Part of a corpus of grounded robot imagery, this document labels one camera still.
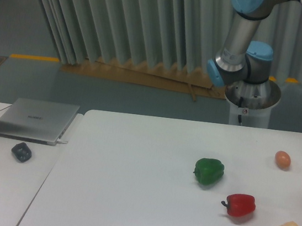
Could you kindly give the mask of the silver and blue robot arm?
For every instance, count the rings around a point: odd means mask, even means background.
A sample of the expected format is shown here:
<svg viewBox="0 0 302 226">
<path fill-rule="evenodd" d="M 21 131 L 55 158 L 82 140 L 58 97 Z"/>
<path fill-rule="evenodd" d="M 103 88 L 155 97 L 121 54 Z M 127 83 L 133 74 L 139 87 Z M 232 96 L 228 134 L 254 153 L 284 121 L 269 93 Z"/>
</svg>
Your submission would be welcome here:
<svg viewBox="0 0 302 226">
<path fill-rule="evenodd" d="M 216 87 L 238 108 L 253 110 L 274 107 L 280 101 L 279 86 L 269 80 L 273 50 L 254 41 L 261 20 L 273 7 L 290 0 L 231 0 L 236 15 L 223 48 L 207 61 L 207 72 Z"/>
</svg>

